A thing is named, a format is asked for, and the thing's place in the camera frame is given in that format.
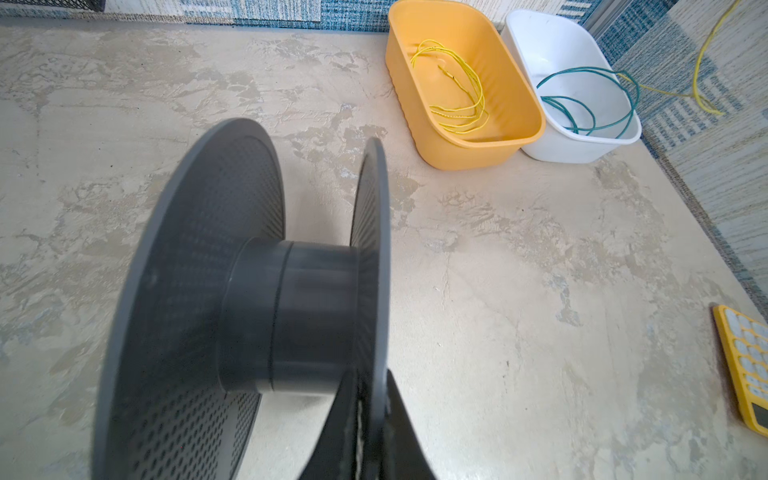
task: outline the teal cable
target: teal cable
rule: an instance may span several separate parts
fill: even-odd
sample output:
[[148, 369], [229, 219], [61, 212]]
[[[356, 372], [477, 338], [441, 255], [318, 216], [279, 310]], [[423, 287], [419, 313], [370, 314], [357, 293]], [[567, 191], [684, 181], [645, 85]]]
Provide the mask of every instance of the teal cable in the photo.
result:
[[[610, 128], [610, 127], [613, 127], [615, 125], [620, 124], [623, 121], [627, 121], [627, 123], [624, 125], [624, 129], [621, 131], [621, 133], [619, 133], [619, 135], [616, 136], [616, 138], [620, 138], [621, 135], [624, 135], [624, 133], [627, 131], [627, 129], [629, 128], [630, 124], [632, 123], [632, 115], [635, 112], [635, 108], [637, 106], [637, 103], [640, 101], [640, 84], [638, 84], [634, 80], [634, 78], [632, 78], [632, 75], [630, 75], [629, 72], [624, 71], [624, 70], [615, 71], [615, 70], [610, 70], [608, 68], [602, 68], [602, 67], [574, 67], [574, 68], [566, 68], [565, 70], [556, 71], [555, 73], [550, 74], [547, 77], [544, 77], [543, 80], [538, 82], [538, 85], [536, 85], [536, 88], [541, 87], [544, 83], [546, 83], [547, 81], [549, 81], [553, 77], [556, 77], [556, 76], [562, 75], [562, 74], [570, 74], [570, 73], [592, 73], [592, 74], [595, 74], [595, 75], [600, 75], [601, 77], [607, 78], [608, 80], [614, 82], [614, 84], [616, 84], [624, 92], [624, 94], [627, 95], [627, 99], [629, 100], [629, 104], [630, 104], [630, 110], [629, 110], [629, 112], [627, 112], [626, 115], [624, 115], [622, 118], [616, 120], [615, 122], [612, 122], [612, 123], [606, 124], [606, 125], [601, 125], [601, 126], [598, 127], [596, 125], [597, 119], [594, 116], [594, 112], [586, 104], [584, 104], [584, 102], [579, 101], [579, 100], [577, 100], [575, 98], [566, 97], [564, 95], [545, 95], [545, 96], [542, 96], [541, 97], [541, 101], [543, 101], [544, 103], [552, 106], [556, 110], [560, 111], [562, 114], [565, 115], [565, 117], [568, 119], [568, 121], [571, 122], [571, 126], [570, 127], [565, 127], [565, 126], [563, 126], [563, 127], [566, 130], [570, 130], [570, 131], [572, 131], [572, 132], [574, 132], [576, 134], [580, 134], [581, 132], [587, 132], [586, 136], [588, 136], [588, 135], [592, 134], [592, 132], [595, 132], [595, 131], [598, 131], [598, 130], [604, 130], [605, 128]], [[619, 75], [620, 78], [628, 78], [629, 82], [634, 86], [634, 98], [632, 98], [633, 96], [630, 93], [630, 91], [625, 86], [623, 86], [619, 82], [619, 80], [617, 80], [616, 78], [612, 77], [610, 74]], [[573, 101], [574, 103], [577, 103], [580, 106], [582, 106], [589, 113], [589, 115], [592, 117], [592, 127], [590, 127], [590, 128], [579, 127], [576, 124], [576, 120], [574, 119], [574, 117], [571, 114], [571, 112], [568, 111], [568, 108], [565, 107], [565, 105], [563, 105], [562, 102], [560, 102], [559, 99]]]

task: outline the beige textured table surface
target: beige textured table surface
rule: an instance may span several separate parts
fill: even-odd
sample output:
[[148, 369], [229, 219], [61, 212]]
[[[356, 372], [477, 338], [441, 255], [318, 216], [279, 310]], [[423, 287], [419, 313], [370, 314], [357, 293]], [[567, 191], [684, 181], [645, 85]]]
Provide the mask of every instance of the beige textured table surface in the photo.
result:
[[[435, 473], [768, 475], [711, 303], [759, 318], [642, 144], [446, 173], [385, 35], [0, 22], [0, 471], [87, 478], [105, 339], [144, 223], [224, 118], [273, 136], [288, 237], [344, 243], [366, 139], [392, 195], [389, 366]], [[295, 478], [328, 398], [266, 396], [240, 478]]]

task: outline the white bin rim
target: white bin rim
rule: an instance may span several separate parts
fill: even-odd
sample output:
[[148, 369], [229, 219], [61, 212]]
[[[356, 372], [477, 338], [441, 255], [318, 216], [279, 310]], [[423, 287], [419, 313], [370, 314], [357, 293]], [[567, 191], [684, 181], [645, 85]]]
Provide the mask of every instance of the white bin rim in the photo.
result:
[[[594, 40], [592, 35], [581, 25], [579, 25], [576, 22], [573, 22], [572, 20], [569, 20], [565, 17], [560, 17], [557, 15], [549, 15], [546, 13], [536, 12], [533, 10], [527, 10], [524, 8], [520, 8], [517, 10], [513, 10], [512, 12], [509, 12], [507, 15], [506, 21], [505, 21], [505, 27], [509, 31], [510, 36], [512, 36], [512, 39], [515, 42], [515, 46], [520, 45], [521, 42], [519, 41], [518, 36], [515, 34], [515, 29], [512, 27], [514, 24], [514, 21], [516, 18], [526, 16], [527, 18], [536, 18], [539, 17], [541, 20], [546, 20], [547, 23], [554, 22], [553, 28], [556, 28], [559, 31], [571, 31], [576, 32], [579, 31], [576, 35], [582, 35], [584, 36], [584, 40], [591, 43], [591, 45], [594, 47], [594, 50], [599, 52], [600, 58], [602, 59], [602, 65], [590, 65], [595, 67], [603, 67], [608, 69], [613, 69], [611, 67], [611, 64], [608, 63], [608, 60], [606, 60], [605, 55], [603, 55], [603, 51], [600, 49], [600, 46], [598, 43]], [[523, 73], [525, 73], [525, 77], [528, 79], [528, 83], [531, 85], [531, 88], [533, 88], [534, 92], [536, 93], [536, 98], [541, 102], [541, 106], [544, 108], [544, 114], [547, 118], [547, 124], [549, 127], [554, 128], [558, 133], [563, 134], [565, 137], [568, 137], [575, 141], [583, 141], [587, 143], [593, 143], [593, 144], [609, 144], [609, 145], [629, 145], [633, 144], [637, 141], [638, 138], [643, 133], [643, 128], [640, 123], [640, 118], [637, 116], [637, 112], [635, 111], [632, 114], [632, 120], [630, 124], [630, 129], [635, 128], [635, 135], [629, 138], [605, 138], [605, 137], [587, 137], [586, 135], [579, 135], [575, 134], [574, 132], [566, 129], [562, 125], [560, 125], [549, 113], [548, 109], [545, 107], [545, 103], [541, 101], [541, 96], [538, 94], [536, 89], [536, 84], [534, 83], [533, 77], [531, 76], [531, 67], [528, 65], [528, 63], [525, 60], [525, 53], [523, 51], [520, 51], [518, 48], [518, 53], [521, 59], [521, 62], [523, 65], [519, 65], [519, 67], [523, 70]]]

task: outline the orange plastic container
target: orange plastic container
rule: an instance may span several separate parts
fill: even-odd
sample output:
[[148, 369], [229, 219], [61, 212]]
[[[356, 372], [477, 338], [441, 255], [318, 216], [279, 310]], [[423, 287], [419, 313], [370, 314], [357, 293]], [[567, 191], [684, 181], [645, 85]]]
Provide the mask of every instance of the orange plastic container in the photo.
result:
[[[430, 104], [468, 105], [466, 93], [438, 65], [463, 85], [469, 85], [469, 80], [446, 55], [420, 56], [412, 68], [410, 59], [427, 38], [456, 51], [477, 72], [488, 112], [483, 128], [457, 135], [438, 125]], [[493, 24], [468, 5], [447, 0], [400, 0], [392, 5], [386, 65], [416, 149], [435, 168], [497, 165], [544, 133], [544, 111], [520, 68]]]

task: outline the black mesh object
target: black mesh object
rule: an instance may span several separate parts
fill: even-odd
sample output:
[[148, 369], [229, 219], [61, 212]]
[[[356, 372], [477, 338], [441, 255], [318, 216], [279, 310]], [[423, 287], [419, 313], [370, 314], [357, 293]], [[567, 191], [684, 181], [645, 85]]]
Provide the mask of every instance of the black mesh object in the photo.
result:
[[35, 5], [43, 7], [77, 8], [79, 10], [93, 10], [103, 12], [106, 0], [3, 0], [7, 3], [21, 3], [23, 5]]
[[244, 119], [205, 134], [169, 180], [115, 313], [101, 377], [93, 478], [232, 478], [260, 396], [219, 384], [227, 280], [251, 237], [285, 237], [266, 132]]
[[389, 335], [389, 182], [378, 138], [366, 145], [357, 185], [352, 236], [359, 252], [355, 362], [362, 397], [362, 477], [376, 478], [386, 407]]

